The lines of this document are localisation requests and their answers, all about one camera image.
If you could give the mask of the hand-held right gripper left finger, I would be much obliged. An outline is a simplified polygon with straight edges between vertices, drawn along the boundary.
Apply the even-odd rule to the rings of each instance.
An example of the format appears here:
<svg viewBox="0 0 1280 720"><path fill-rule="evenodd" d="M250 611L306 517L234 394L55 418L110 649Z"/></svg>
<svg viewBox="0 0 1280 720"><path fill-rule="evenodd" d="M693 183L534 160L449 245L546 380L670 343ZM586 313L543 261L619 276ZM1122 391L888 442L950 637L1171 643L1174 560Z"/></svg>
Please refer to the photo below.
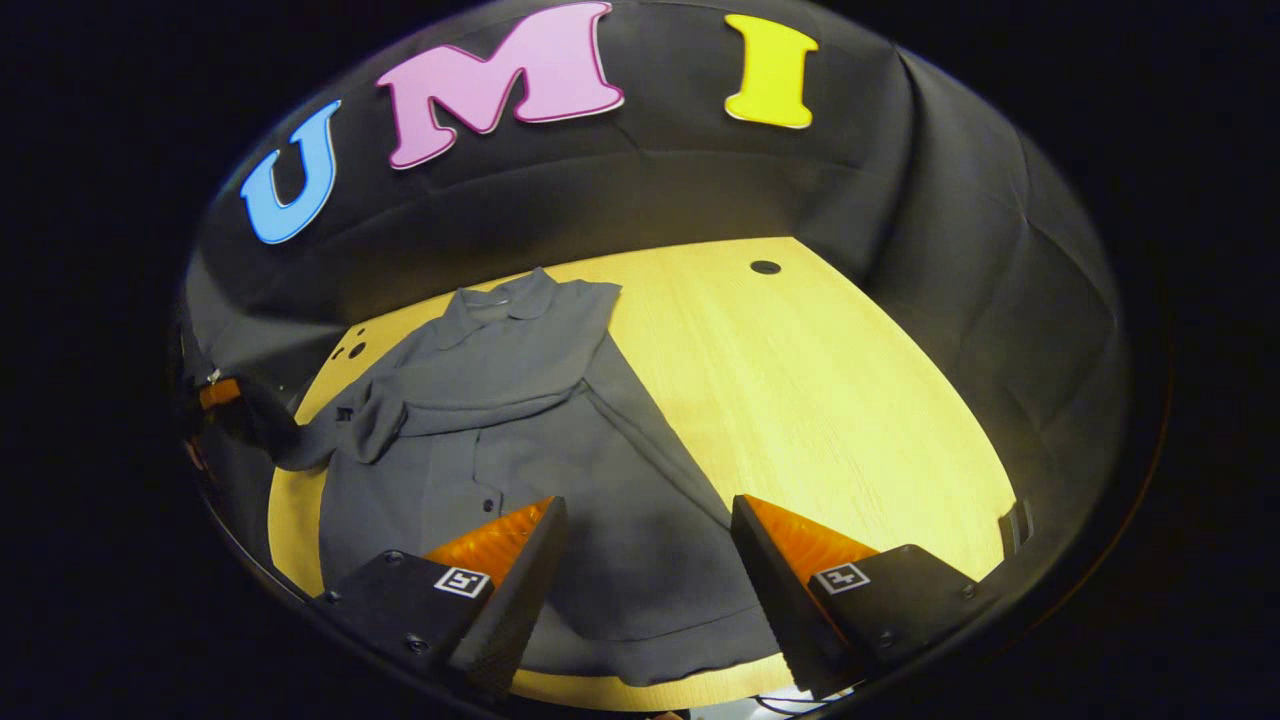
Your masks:
<svg viewBox="0 0 1280 720"><path fill-rule="evenodd" d="M324 626L415 679L511 692L570 533L550 496L426 555L387 550L315 598Z"/></svg>

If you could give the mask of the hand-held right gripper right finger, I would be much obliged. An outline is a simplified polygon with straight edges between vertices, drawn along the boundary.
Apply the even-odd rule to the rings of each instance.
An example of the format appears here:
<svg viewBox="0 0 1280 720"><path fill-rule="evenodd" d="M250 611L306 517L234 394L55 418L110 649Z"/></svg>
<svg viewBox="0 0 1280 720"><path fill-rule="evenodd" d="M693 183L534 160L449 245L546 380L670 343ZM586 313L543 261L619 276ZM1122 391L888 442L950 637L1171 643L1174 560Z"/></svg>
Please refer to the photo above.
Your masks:
<svg viewBox="0 0 1280 720"><path fill-rule="evenodd" d="M877 551L750 495L731 537L794 684L815 698L897 671L996 600L918 544Z"/></svg>

